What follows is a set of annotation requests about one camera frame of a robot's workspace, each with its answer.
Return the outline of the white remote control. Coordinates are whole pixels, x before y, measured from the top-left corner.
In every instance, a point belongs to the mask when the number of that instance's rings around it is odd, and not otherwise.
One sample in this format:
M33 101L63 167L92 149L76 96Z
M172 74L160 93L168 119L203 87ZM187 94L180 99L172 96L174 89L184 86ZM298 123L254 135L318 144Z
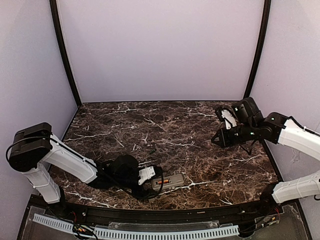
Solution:
M164 184L162 182L161 177L153 179L151 181L152 189L155 191L159 191L162 184L163 184L163 187L162 187L163 190L171 189L171 188L175 188L175 187L181 187L184 185L184 178L183 178L182 174L175 174L175 175L167 176L167 177L163 178L163 181L164 180L169 180L169 183Z

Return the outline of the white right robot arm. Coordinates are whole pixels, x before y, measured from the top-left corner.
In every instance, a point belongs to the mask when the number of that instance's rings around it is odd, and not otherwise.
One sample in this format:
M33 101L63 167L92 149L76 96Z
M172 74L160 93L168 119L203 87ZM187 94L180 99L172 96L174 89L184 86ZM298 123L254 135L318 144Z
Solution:
M320 135L299 124L293 116L272 112L263 117L252 97L231 106L219 107L215 113L225 126L211 138L220 148L242 145L246 142L269 141L296 149L316 160L320 159ZM317 196L320 193L320 173L290 181L269 184L260 196L261 201L281 204L290 200Z

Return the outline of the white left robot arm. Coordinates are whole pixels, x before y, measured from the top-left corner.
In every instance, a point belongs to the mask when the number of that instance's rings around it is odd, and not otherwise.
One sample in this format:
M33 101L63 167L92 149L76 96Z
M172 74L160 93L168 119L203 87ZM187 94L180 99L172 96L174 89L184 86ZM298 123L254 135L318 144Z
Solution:
M163 177L161 167L141 167L138 160L129 154L98 163L61 142L47 122L16 132L13 143L6 149L5 158L48 204L62 202L64 192L54 182L44 163L62 169L94 189L117 187L138 200L153 199L161 193L161 190L144 188L146 182Z

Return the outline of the black front rail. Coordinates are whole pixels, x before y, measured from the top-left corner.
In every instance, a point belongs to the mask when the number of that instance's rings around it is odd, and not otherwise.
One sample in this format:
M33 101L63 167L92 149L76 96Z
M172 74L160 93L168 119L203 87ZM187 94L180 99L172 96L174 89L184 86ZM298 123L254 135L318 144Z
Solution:
M255 210L257 202L187 210L132 210L73 203L69 203L68 206L76 212L78 222L102 225L110 222L184 224L206 221L218 221L220 224L246 224L261 216Z

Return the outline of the right black frame post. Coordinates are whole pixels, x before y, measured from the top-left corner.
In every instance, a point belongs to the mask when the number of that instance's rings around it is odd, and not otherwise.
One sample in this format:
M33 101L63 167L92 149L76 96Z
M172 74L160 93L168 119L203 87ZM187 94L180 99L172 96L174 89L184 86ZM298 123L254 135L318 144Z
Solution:
M244 91L243 98L248 98L251 95L254 82L256 79L256 75L258 72L258 67L260 64L260 59L265 43L265 37L267 33L267 28L268 28L268 22L269 22L269 17L270 17L270 11L271 11L271 0L264 0L263 1L263 10L262 10L262 16L261 16L261 23L260 23L260 28L259 28L259 33L258 33L258 39L257 39L257 44L255 48L255 53L252 61L252 66L250 69L248 81L246 84L246 88Z

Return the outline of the black frame post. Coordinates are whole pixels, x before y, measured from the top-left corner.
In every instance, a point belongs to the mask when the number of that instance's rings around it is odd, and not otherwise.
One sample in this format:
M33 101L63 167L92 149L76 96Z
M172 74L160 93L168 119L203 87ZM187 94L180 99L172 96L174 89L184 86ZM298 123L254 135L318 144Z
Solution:
M268 22L269 22L269 17L270 17L270 11L271 11L271 0L264 0L263 1L263 10L262 10L262 16L261 16L261 23L260 23L260 28L259 28L259 33L258 33L258 39L257 39L257 44L255 48L255 53L252 61L252 66L250 69L248 81L246 84L246 88L244 91L243 98L248 98L251 95L254 82L256 79L256 75L258 72L258 67L260 64L260 59L265 43L265 37L267 33L267 28L268 28Z
M55 31L55 36L58 44L58 49L60 52L60 57L62 60L64 71L67 77L68 85L70 87L70 90L77 108L80 108L82 106L82 101L81 101L78 88L76 86L76 81L72 72L66 44L64 41L62 25L61 25L60 16L59 16L59 10L58 10L58 1L49 0L49 5L50 5L50 11L51 11L51 17L52 17L53 27Z

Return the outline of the left black frame post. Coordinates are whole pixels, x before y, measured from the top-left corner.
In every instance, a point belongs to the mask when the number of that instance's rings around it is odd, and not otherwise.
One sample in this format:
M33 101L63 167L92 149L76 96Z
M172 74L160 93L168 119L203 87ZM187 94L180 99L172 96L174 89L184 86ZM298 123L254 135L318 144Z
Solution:
M82 106L82 101L81 101L78 88L76 86L76 81L72 72L66 44L64 41L62 25L61 25L60 16L59 16L59 10L58 10L58 1L49 0L49 5L50 5L50 11L51 11L51 17L52 17L53 27L55 31L55 36L58 44L58 49L60 52L60 57L62 60L64 71L67 77L68 85L70 87L70 90L77 108L80 108Z

